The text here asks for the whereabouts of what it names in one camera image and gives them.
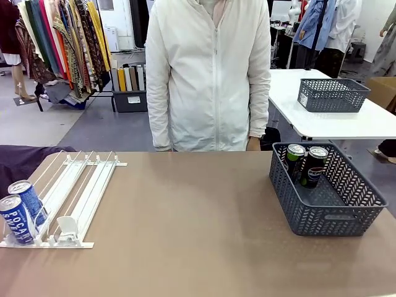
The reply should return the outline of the mannequin in maroon top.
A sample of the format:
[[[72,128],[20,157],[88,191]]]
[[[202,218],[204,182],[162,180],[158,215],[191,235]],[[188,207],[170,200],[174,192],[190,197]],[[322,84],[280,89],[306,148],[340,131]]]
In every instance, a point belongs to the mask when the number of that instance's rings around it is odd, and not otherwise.
[[[6,64],[12,66],[15,94],[21,99],[32,101],[35,96],[29,95],[25,89],[20,43],[15,30],[18,19],[18,8],[9,0],[0,0],[0,50]]]

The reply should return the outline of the white dispenser pusher paddle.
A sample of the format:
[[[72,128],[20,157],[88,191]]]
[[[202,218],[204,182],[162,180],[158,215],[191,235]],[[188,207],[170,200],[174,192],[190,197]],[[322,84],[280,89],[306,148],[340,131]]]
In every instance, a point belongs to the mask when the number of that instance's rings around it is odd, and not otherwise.
[[[73,242],[77,239],[77,222],[70,216],[62,216],[57,218],[61,233],[58,241]]]

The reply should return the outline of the dark purple cloth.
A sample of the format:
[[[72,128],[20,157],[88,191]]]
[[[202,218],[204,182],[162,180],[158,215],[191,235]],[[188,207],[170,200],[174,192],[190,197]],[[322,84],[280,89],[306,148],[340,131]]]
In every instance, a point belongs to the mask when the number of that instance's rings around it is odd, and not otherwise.
[[[60,151],[76,152],[69,146],[0,145],[0,199],[9,195],[7,188],[13,182],[28,179],[48,155]]]

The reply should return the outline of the black stool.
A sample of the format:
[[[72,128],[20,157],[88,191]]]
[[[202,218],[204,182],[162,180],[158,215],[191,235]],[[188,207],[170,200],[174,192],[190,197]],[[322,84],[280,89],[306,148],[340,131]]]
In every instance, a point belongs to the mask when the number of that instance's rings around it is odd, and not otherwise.
[[[363,42],[352,42],[349,62],[353,64],[362,64],[366,53],[366,44]]]

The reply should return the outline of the magenta hanging cloth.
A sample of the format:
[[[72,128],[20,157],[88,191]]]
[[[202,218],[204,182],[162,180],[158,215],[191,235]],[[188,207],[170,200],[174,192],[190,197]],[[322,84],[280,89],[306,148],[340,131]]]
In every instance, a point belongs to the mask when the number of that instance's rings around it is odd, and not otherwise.
[[[50,6],[50,0],[39,0],[40,12],[44,20],[45,28],[48,32],[49,42],[54,54],[54,60],[57,65],[56,73],[63,79],[67,78],[66,67],[62,60],[62,53],[60,50],[59,40],[56,36],[56,32],[53,28],[53,13]]]

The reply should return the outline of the black Pepsi can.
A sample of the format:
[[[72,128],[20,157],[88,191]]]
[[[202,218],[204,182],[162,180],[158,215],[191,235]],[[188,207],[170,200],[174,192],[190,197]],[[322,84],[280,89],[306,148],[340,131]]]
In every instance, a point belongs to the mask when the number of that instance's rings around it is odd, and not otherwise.
[[[309,149],[300,177],[300,184],[303,187],[312,189],[317,186],[328,154],[323,147],[313,146]]]
[[[284,159],[285,168],[290,179],[295,182],[301,169],[301,162],[305,157],[306,149],[299,144],[290,144],[287,147],[287,154]]]

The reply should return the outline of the brown board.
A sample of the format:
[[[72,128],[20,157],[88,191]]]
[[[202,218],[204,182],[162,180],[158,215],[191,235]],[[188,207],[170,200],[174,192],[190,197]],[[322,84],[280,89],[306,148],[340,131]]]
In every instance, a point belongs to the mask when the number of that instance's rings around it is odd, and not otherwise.
[[[134,66],[129,67],[129,75],[131,78],[132,90],[138,91],[137,79],[136,79],[136,68]]]

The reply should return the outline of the blue patterned fabric stack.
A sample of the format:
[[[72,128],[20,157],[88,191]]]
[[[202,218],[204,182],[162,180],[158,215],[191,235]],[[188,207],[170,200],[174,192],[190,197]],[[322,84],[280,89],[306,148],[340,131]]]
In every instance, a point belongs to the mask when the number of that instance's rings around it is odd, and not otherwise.
[[[69,105],[78,110],[84,110],[87,101],[90,97],[89,93],[83,93],[80,98],[77,97],[74,91],[70,91],[61,101],[61,104]]]

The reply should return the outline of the black clothes rack frame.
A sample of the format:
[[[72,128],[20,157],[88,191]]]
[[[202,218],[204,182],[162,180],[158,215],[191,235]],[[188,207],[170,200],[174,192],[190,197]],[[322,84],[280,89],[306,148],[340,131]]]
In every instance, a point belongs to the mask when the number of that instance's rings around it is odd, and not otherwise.
[[[103,24],[102,24],[102,21],[101,21],[101,17],[100,17],[99,10],[98,10],[99,7],[98,7],[97,0],[88,0],[88,1],[92,1],[92,2],[94,3],[95,8],[96,8],[97,11],[98,11],[99,18],[100,18],[100,22],[101,22],[101,26],[102,26],[102,29],[103,29]],[[53,13],[53,18],[54,18],[55,10],[56,10],[56,9],[54,8],[54,5],[55,5],[55,0],[50,0],[50,6],[51,6],[52,13]],[[64,47],[63,47],[63,41],[62,41],[61,36],[58,35],[57,33],[56,33],[56,36],[57,36],[57,38],[58,38],[58,40],[59,40],[60,50],[61,50],[61,53],[62,53],[62,60],[64,61],[64,65],[65,65],[65,67],[66,67],[66,75],[67,75],[67,78],[66,78],[66,79],[63,79],[62,77],[59,77],[57,74],[56,74],[56,75],[54,74],[54,75],[56,76],[56,79],[53,80],[53,81],[48,82],[47,84],[40,84],[40,83],[37,83],[37,82],[35,81],[36,84],[37,84],[37,85],[36,85],[36,89],[35,89],[35,96],[36,96],[37,99],[44,98],[44,99],[48,100],[48,96],[47,96],[46,93],[45,93],[45,88],[44,88],[44,86],[45,86],[45,85],[54,85],[54,84],[56,84],[57,82],[65,82],[65,83],[68,83],[69,86],[70,86],[70,88],[71,88],[71,91],[74,90],[72,84],[71,84],[70,81],[69,81],[69,78],[70,78],[70,76],[69,76],[69,69],[68,69],[68,66],[67,66],[66,55],[65,55],[65,51],[64,51]],[[107,84],[112,83],[112,81],[113,81],[113,80],[112,80],[112,75],[111,75],[111,70],[110,70],[110,81],[109,81]],[[109,93],[108,93],[104,88],[103,88],[103,90],[100,91],[100,92],[99,92],[99,91],[94,91],[93,93],[91,93],[89,99],[91,99],[91,98],[100,98],[100,97],[108,97]]]

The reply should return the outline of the dark grey storage bin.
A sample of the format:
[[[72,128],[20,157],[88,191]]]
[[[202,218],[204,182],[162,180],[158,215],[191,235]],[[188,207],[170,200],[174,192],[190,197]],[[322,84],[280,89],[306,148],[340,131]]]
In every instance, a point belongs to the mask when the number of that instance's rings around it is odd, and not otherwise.
[[[147,112],[146,91],[113,92],[113,99],[118,113]]]

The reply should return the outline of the blue Pocari Sweat can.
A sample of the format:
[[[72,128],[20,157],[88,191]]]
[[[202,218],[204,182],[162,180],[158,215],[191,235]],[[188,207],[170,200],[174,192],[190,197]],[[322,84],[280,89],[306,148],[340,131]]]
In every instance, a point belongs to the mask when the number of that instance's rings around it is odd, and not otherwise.
[[[0,214],[19,245],[34,243],[35,227],[30,213],[18,194],[0,200]]]
[[[12,183],[7,190],[11,195],[17,194],[20,196],[36,227],[44,224],[47,219],[47,211],[42,201],[38,198],[33,184],[30,181],[16,181]]]

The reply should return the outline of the white side table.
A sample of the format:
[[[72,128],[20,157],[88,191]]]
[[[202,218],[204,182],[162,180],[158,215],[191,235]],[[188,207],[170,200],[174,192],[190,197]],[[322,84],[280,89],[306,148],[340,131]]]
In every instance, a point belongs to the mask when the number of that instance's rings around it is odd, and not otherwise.
[[[313,69],[271,69],[269,100],[307,140],[341,140],[346,147],[351,140],[396,139],[396,116],[366,99],[357,113],[310,113],[298,103],[301,79],[324,79]]]

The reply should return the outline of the yellow hanging cloth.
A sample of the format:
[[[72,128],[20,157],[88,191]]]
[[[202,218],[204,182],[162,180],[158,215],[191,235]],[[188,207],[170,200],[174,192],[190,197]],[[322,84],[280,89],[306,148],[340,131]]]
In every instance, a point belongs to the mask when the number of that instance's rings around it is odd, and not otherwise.
[[[106,69],[106,71],[110,71],[111,68],[110,68],[109,58],[111,57],[111,53],[108,51],[108,46],[106,45],[106,39],[105,39],[104,32],[103,32],[103,29],[101,26],[98,11],[95,8],[95,5],[92,1],[87,2],[87,7],[88,7],[88,11],[89,11],[90,17],[93,22],[93,27],[95,29],[96,36],[98,38],[101,53],[102,53],[103,60],[105,63],[105,69]]]

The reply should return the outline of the brown cardboard box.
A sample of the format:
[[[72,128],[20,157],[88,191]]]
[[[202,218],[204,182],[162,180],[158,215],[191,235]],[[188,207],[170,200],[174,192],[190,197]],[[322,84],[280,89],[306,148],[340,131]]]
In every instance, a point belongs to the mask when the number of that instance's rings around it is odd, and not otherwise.
[[[371,90],[368,99],[385,109],[396,96],[396,77],[371,77],[365,86]]]

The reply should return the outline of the grey hanging skirt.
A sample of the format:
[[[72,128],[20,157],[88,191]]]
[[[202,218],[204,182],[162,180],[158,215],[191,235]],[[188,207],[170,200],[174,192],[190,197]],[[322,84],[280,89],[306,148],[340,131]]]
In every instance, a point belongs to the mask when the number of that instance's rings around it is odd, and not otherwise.
[[[315,66],[316,59],[320,51],[312,51],[312,49],[299,45],[296,55],[296,69],[312,69]]]

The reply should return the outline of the dark hanging trousers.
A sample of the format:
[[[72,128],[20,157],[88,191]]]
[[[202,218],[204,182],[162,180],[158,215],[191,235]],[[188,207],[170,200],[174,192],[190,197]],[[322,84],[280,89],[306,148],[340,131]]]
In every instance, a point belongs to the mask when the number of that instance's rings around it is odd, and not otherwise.
[[[315,68],[327,76],[336,79],[344,59],[344,53],[339,49],[324,48],[316,60]]]

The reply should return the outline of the bystander leg dark trousers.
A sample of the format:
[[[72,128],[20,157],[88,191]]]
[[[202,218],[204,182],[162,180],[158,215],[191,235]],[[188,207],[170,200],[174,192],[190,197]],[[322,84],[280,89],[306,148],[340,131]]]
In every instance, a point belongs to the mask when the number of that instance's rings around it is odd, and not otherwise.
[[[376,153],[385,158],[388,162],[396,165],[396,139],[386,139],[382,141]]]

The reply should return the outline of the multicolour patterned hanging cloths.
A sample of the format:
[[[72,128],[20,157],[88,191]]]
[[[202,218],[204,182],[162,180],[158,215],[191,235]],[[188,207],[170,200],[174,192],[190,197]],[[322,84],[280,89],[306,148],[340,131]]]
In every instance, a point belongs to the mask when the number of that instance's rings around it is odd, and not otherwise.
[[[55,0],[53,28],[61,36],[69,81],[78,98],[102,91],[110,81],[90,17],[88,0]]]

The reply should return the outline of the grey plastic basket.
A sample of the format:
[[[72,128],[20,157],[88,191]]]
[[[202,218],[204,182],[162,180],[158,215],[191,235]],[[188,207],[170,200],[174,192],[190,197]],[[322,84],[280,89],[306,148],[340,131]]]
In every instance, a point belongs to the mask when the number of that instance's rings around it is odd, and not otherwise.
[[[286,170],[288,143],[273,144],[270,180],[292,232],[300,236],[361,236],[388,203],[334,144],[305,142],[329,153],[318,185],[307,188]]]
[[[298,102],[311,113],[357,113],[370,92],[352,79],[301,79]]]

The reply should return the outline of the cream hanging cloth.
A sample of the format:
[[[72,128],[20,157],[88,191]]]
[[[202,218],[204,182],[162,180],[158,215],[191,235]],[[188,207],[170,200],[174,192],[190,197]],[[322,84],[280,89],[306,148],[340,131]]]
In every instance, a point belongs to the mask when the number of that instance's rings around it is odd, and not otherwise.
[[[27,29],[27,31],[28,31],[28,34],[30,35],[30,38],[32,39],[33,44],[34,44],[34,46],[35,46],[35,53],[36,53],[36,54],[38,55],[38,57],[44,62],[43,55],[42,55],[42,53],[41,53],[41,51],[40,51],[40,48],[39,48],[39,46],[38,46],[37,39],[35,38],[35,34],[34,34],[34,32],[33,32],[33,28],[32,28],[32,26],[31,26],[30,19],[29,19],[29,17],[28,17],[28,12],[27,12],[27,7],[26,7],[26,4],[25,4],[25,0],[21,0],[21,1],[17,4],[17,6],[18,6],[18,8],[19,8],[19,12],[20,12],[21,17],[22,17],[22,20],[23,20],[23,22],[24,22],[24,24],[25,24],[25,27],[26,27],[26,29]]]

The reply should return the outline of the black garment stand pole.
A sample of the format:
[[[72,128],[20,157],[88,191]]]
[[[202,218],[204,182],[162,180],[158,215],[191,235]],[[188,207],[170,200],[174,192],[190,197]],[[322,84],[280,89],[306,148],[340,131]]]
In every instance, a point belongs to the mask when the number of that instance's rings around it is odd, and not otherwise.
[[[313,42],[312,42],[312,47],[311,47],[311,50],[309,52],[308,60],[306,62],[306,67],[304,68],[307,71],[311,70],[312,59],[313,59],[313,56],[314,56],[314,54],[316,52],[316,45],[317,45],[317,41],[319,39],[320,31],[321,31],[321,28],[322,28],[322,22],[323,22],[323,19],[324,19],[326,8],[327,8],[327,3],[328,3],[328,0],[323,0],[323,5],[322,5],[321,12],[319,14],[317,27],[316,27],[316,32],[315,32],[314,39],[313,39]]]

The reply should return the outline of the small white appliance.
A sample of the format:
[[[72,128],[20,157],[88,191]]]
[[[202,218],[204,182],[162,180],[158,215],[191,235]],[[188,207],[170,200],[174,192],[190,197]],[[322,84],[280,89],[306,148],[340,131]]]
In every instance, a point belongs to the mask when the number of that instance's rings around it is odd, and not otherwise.
[[[106,41],[109,51],[117,53],[120,50],[118,43],[118,30],[116,27],[105,27]]]

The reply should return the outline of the brown paisley garment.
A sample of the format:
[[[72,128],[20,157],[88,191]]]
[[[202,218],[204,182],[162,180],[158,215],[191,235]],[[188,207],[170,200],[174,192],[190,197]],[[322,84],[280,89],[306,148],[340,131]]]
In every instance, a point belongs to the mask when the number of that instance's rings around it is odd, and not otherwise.
[[[22,64],[25,66],[29,78],[40,84],[47,84],[55,80],[56,76],[35,53],[35,45],[21,17],[15,24],[15,31],[20,45]]]

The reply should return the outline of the white hanging shirt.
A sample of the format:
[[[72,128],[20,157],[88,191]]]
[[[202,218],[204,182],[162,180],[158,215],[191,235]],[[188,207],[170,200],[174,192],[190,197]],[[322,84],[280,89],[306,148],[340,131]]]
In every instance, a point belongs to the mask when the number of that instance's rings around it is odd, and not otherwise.
[[[346,52],[362,8],[362,0],[337,0],[325,48]]]

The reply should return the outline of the dark green hanging cloth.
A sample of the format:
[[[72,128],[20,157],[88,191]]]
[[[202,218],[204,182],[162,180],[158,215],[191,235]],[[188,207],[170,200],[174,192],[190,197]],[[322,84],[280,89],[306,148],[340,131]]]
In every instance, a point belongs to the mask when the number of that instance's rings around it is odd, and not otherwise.
[[[44,18],[41,15],[39,0],[26,0],[25,4],[30,25],[32,26],[40,53],[43,56],[46,65],[53,71],[53,73],[55,75],[59,74],[59,66],[56,61],[50,37],[48,36],[48,32],[45,27]]]

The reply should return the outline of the grey cloth pile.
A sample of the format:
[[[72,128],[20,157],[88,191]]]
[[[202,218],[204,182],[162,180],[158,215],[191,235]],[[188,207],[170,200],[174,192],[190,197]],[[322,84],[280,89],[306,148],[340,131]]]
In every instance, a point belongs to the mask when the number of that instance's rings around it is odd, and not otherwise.
[[[58,104],[65,99],[71,92],[68,83],[57,82],[54,85],[45,85],[45,93],[48,96],[48,101],[52,104]]]

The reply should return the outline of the black background workbench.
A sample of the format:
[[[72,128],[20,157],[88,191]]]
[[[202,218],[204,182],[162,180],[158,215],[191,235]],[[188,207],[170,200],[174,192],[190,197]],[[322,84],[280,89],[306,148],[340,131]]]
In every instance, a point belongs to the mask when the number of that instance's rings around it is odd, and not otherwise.
[[[293,41],[294,34],[289,23],[270,21],[272,69],[295,68],[298,44]]]

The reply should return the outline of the person's right forearm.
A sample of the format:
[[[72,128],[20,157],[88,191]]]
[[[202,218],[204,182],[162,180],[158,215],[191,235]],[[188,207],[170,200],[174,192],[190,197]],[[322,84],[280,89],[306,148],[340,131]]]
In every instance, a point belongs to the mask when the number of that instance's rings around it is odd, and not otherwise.
[[[147,98],[150,129],[156,151],[171,151],[167,96],[149,95]]]

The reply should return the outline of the mannequin in grey dress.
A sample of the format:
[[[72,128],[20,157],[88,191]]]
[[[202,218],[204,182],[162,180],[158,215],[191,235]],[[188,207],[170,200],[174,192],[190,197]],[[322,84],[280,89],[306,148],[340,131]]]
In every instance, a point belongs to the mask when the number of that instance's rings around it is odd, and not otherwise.
[[[379,33],[383,41],[372,61],[372,77],[396,77],[396,4]]]

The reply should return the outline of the person in white jacket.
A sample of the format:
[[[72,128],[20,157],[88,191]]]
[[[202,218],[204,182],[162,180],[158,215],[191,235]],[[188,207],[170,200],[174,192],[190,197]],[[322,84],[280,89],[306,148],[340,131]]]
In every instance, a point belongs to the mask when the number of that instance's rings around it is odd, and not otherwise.
[[[251,84],[270,90],[266,0],[155,0],[149,95],[167,96],[175,152],[246,151]]]

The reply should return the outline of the person's left forearm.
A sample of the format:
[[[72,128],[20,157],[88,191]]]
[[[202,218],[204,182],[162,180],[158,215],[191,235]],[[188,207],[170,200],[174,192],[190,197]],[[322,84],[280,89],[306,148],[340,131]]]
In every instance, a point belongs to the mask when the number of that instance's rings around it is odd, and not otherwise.
[[[261,85],[251,84],[249,90],[249,136],[261,138],[269,120],[269,90]]]

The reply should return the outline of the white can dispenser rack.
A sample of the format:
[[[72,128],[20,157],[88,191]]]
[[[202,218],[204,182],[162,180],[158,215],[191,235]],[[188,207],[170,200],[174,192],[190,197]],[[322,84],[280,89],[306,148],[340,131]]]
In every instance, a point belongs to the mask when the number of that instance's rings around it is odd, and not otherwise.
[[[39,175],[32,178],[47,219],[37,228],[29,248],[93,248],[94,243],[86,242],[85,236],[114,171],[126,165],[114,152],[60,151],[51,155]],[[58,241],[61,229],[57,218],[62,216],[77,222],[77,239],[73,242]]]

